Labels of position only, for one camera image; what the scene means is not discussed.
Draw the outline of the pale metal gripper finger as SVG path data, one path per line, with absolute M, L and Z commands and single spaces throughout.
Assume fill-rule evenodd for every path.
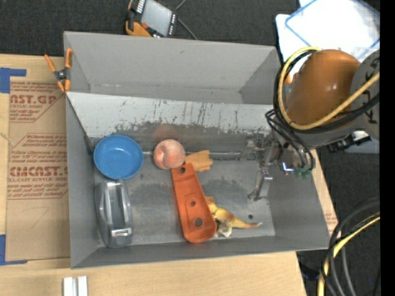
M 256 175 L 256 183 L 253 191 L 247 195 L 248 199 L 256 202 L 267 196 L 273 175 L 269 169 L 260 169 Z
M 246 141 L 246 152 L 248 154 L 255 152 L 266 152 L 271 145 L 272 140 L 270 138 L 248 138 Z

